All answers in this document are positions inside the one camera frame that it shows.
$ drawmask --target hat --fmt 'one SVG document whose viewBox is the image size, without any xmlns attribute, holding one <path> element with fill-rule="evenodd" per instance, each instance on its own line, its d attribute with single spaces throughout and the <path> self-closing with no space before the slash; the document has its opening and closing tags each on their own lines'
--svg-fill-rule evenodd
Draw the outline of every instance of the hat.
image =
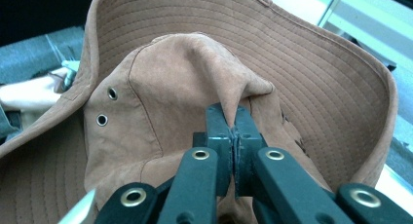
<svg viewBox="0 0 413 224">
<path fill-rule="evenodd" d="M 159 185 L 218 101 L 229 126 L 234 106 L 248 108 L 321 186 L 377 182 L 396 114 L 391 73 L 271 1 L 93 0 L 85 32 L 73 87 L 0 146 L 5 222 L 57 222 L 93 187 L 102 206 L 125 183 Z M 219 205 L 221 220 L 253 221 L 248 200 Z"/>
</svg>

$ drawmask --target hat brim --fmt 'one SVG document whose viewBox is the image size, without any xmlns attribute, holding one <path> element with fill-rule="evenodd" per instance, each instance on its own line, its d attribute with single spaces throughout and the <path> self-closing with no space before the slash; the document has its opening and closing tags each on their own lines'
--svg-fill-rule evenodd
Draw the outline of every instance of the hat brim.
<svg viewBox="0 0 413 224">
<path fill-rule="evenodd" d="M 374 185 L 397 97 L 392 75 L 369 54 L 269 0 L 94 0 L 74 86 L 0 149 L 6 220 L 57 222 L 84 195 L 82 113 L 73 113 L 132 50 L 158 36 L 194 31 L 226 45 L 275 84 L 283 112 L 331 188 Z"/>
</svg>

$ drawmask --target fabric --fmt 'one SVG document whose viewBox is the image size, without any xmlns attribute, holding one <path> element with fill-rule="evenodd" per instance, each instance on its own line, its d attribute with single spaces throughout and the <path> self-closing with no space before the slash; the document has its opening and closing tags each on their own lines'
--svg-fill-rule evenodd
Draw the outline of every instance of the fabric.
<svg viewBox="0 0 413 224">
<path fill-rule="evenodd" d="M 110 90 L 116 91 L 116 99 L 109 97 Z M 157 187 L 173 177 L 182 154 L 192 147 L 193 132 L 206 131 L 206 108 L 220 102 L 232 127 L 240 101 L 270 145 L 289 151 L 328 187 L 296 144 L 299 134 L 291 137 L 295 127 L 283 127 L 273 84 L 209 37 L 175 34 L 126 56 L 84 107 L 89 152 L 85 184 L 87 190 L 97 188 L 98 207 L 126 183 Z M 97 123 L 100 115 L 107 118 L 104 126 Z"/>
<path fill-rule="evenodd" d="M 4 112 L 0 105 L 0 139 L 5 138 L 7 135 L 16 131 L 19 131 L 19 128 L 11 123 L 11 120 L 9 120 L 6 112 Z"/>
</svg>

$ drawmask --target suede hat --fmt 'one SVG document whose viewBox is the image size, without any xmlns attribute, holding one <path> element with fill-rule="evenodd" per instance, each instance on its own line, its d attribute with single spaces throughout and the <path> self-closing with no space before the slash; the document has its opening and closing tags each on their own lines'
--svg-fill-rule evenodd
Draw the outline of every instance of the suede hat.
<svg viewBox="0 0 413 224">
<path fill-rule="evenodd" d="M 73 87 L 0 146 L 4 222 L 58 222 L 90 189 L 100 208 L 123 184 L 159 185 L 215 102 L 229 127 L 238 104 L 249 109 L 269 145 L 326 189 L 377 182 L 391 73 L 270 0 L 93 0 L 85 33 Z M 220 220 L 254 222 L 250 200 L 231 196 Z"/>
</svg>

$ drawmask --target grommet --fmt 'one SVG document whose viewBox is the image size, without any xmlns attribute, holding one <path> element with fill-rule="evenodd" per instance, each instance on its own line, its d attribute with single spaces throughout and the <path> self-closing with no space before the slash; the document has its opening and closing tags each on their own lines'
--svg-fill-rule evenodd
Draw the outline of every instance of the grommet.
<svg viewBox="0 0 413 224">
<path fill-rule="evenodd" d="M 146 199 L 146 192 L 142 188 L 130 188 L 121 197 L 123 206 L 131 207 L 142 204 Z"/>
<path fill-rule="evenodd" d="M 204 150 L 197 150 L 192 153 L 192 157 L 194 157 L 196 160 L 205 160 L 209 158 L 209 152 Z"/>
<path fill-rule="evenodd" d="M 350 196 L 357 203 L 364 205 L 364 206 L 378 207 L 382 204 L 382 202 L 380 202 L 380 199 L 374 196 L 374 194 L 371 194 L 359 188 L 352 189 L 350 191 Z"/>
<path fill-rule="evenodd" d="M 265 155 L 267 155 L 267 158 L 271 160 L 282 160 L 284 158 L 283 153 L 277 150 L 268 151 Z"/>
<path fill-rule="evenodd" d="M 98 115 L 96 118 L 96 122 L 99 126 L 104 127 L 107 124 L 107 117 L 105 115 Z"/>
<path fill-rule="evenodd" d="M 109 95 L 110 99 L 113 99 L 113 100 L 118 99 L 118 93 L 116 92 L 115 89 L 113 89 L 111 87 L 109 89 L 107 89 L 107 95 Z"/>
</svg>

